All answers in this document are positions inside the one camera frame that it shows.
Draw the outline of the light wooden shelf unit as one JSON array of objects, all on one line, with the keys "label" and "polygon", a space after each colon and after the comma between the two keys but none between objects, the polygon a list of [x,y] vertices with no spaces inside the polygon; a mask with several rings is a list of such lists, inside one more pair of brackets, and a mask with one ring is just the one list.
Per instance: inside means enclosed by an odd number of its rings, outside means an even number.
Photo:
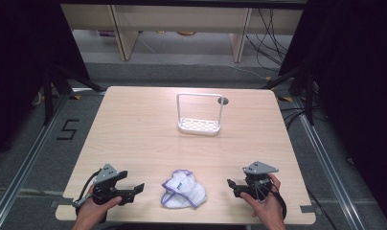
[{"label": "light wooden shelf unit", "polygon": [[222,33],[230,36],[233,59],[240,62],[247,34],[292,35],[300,10],[150,7],[63,4],[65,18],[73,30],[112,31],[120,57],[128,60],[140,31]]}]

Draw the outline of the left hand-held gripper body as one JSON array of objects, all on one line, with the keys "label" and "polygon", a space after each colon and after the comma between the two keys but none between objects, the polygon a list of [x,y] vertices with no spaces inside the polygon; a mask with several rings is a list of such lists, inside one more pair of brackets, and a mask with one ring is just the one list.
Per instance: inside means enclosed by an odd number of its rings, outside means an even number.
[{"label": "left hand-held gripper body", "polygon": [[[105,164],[98,173],[92,192],[92,199],[98,205],[103,205],[111,198],[120,196],[119,190],[116,188],[118,182],[117,175],[118,171],[115,170],[110,164]],[[121,196],[122,201],[120,205],[132,203],[134,201],[133,196]]]}]

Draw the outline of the aluminium floor rail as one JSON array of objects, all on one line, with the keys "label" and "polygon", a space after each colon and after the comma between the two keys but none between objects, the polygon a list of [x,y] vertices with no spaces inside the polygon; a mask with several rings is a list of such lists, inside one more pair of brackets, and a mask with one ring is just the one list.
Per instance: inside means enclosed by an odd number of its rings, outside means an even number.
[{"label": "aluminium floor rail", "polygon": [[310,123],[309,118],[307,117],[307,107],[303,105],[300,98],[295,98],[294,103],[297,108],[304,110],[304,115],[301,116],[300,120],[304,127],[304,130],[307,133],[308,139],[314,148],[322,167],[326,175],[326,178],[331,186],[331,189],[338,201],[338,204],[343,212],[343,215],[346,218],[350,228],[352,230],[366,230],[365,225],[359,215],[355,205],[352,202],[352,199],[347,192],[339,173],[336,171],[330,156],[327,153],[316,129],[315,126]]},{"label": "aluminium floor rail", "polygon": [[9,187],[5,190],[2,197],[0,198],[0,228],[3,225],[8,213],[10,212],[11,207],[14,204],[20,189],[22,188],[32,168],[34,167],[38,156],[40,155],[52,129],[56,124],[57,117],[68,99],[68,95],[60,96],[58,98],[50,120],[42,126],[42,129],[39,131],[34,143],[32,144],[22,164],[16,171]]}]

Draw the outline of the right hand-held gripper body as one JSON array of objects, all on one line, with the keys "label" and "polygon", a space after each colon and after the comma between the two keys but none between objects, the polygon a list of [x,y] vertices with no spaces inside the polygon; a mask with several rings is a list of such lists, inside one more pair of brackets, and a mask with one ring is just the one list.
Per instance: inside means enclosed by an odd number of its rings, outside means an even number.
[{"label": "right hand-held gripper body", "polygon": [[275,196],[277,193],[272,190],[273,183],[269,174],[277,173],[278,171],[278,168],[260,161],[255,161],[249,166],[244,167],[245,182],[248,185],[246,193],[258,201],[265,200],[269,193]]}]

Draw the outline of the white rack with tray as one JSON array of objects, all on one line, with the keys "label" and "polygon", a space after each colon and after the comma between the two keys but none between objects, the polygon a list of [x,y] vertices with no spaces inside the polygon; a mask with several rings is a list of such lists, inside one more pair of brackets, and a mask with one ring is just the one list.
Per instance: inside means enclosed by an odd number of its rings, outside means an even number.
[{"label": "white rack with tray", "polygon": [[215,136],[221,130],[223,104],[220,94],[178,93],[176,96],[177,126],[186,134]]}]

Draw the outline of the black curtain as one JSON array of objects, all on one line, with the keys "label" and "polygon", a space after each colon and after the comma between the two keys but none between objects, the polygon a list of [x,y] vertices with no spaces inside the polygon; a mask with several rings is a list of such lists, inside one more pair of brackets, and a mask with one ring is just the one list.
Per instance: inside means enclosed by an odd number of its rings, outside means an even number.
[{"label": "black curtain", "polygon": [[89,78],[60,1],[0,0],[0,151],[58,67]]},{"label": "black curtain", "polygon": [[307,0],[283,74],[326,28],[313,57],[319,96],[387,219],[387,0]]}]

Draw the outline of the person's left hand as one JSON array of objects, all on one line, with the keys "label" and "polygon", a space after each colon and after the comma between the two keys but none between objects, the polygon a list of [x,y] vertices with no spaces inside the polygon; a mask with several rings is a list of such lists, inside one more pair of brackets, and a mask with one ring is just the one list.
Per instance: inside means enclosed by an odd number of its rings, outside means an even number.
[{"label": "person's left hand", "polygon": [[96,204],[92,198],[83,202],[78,212],[75,222],[99,223],[105,216],[106,212],[117,206],[122,201],[120,196],[111,198],[103,205]]}]

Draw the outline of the person's right hand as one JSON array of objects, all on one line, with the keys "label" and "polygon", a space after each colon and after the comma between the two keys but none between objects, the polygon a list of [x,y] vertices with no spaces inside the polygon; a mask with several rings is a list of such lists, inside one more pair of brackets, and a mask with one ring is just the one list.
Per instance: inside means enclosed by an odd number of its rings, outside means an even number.
[{"label": "person's right hand", "polygon": [[[270,173],[269,176],[272,179],[272,190],[278,194],[281,187],[281,182],[277,177]],[[264,223],[278,223],[284,222],[283,207],[280,204],[276,195],[269,193],[266,199],[262,202],[257,201],[247,193],[242,193],[241,197],[250,205],[253,209],[253,218],[258,218],[262,224]]]}]

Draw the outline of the white cloth with purple trim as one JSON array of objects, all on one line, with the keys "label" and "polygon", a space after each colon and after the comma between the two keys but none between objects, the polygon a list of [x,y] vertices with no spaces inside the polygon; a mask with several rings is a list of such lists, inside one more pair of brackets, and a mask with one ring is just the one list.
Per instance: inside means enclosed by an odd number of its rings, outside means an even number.
[{"label": "white cloth with purple trim", "polygon": [[166,180],[160,202],[169,209],[198,208],[207,200],[205,188],[196,181],[194,173],[188,170],[176,170]]}]

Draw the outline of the black metal stand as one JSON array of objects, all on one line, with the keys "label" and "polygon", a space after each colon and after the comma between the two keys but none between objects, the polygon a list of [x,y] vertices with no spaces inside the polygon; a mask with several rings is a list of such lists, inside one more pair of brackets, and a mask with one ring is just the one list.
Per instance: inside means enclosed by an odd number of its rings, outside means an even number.
[{"label": "black metal stand", "polygon": [[311,74],[311,70],[306,67],[296,67],[293,70],[279,76],[277,79],[269,82],[267,85],[263,86],[262,89],[272,89],[275,86],[289,80],[293,79],[292,84],[290,85],[288,92],[291,96],[300,96],[302,93],[305,93],[306,96],[306,108],[305,114],[309,124],[314,125],[312,118],[312,100],[313,100],[313,83],[314,79]]},{"label": "black metal stand", "polygon": [[44,90],[44,104],[45,104],[45,118],[44,124],[47,125],[53,118],[54,103],[53,103],[53,88],[55,88],[59,96],[69,96],[74,92],[68,80],[75,80],[95,92],[104,92],[105,88],[92,82],[88,76],[83,77],[59,65],[50,65],[45,69],[43,74],[43,90]]}]

